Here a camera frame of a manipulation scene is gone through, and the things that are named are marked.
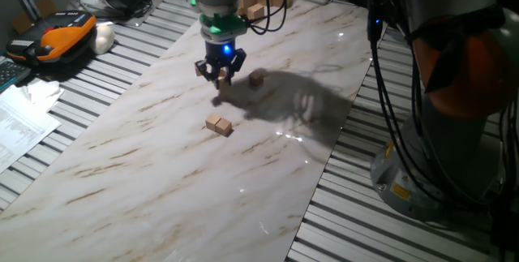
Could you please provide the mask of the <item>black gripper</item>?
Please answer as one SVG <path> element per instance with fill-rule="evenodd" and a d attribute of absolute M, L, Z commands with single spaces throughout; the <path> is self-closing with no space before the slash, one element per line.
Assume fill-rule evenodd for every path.
<path fill-rule="evenodd" d="M 197 72 L 207 81 L 216 82 L 220 68 L 225 68 L 225 82 L 231 86 L 232 78 L 240 71 L 247 54 L 244 49 L 235 48 L 235 39 L 219 42 L 205 42 L 206 59 L 195 62 Z"/>

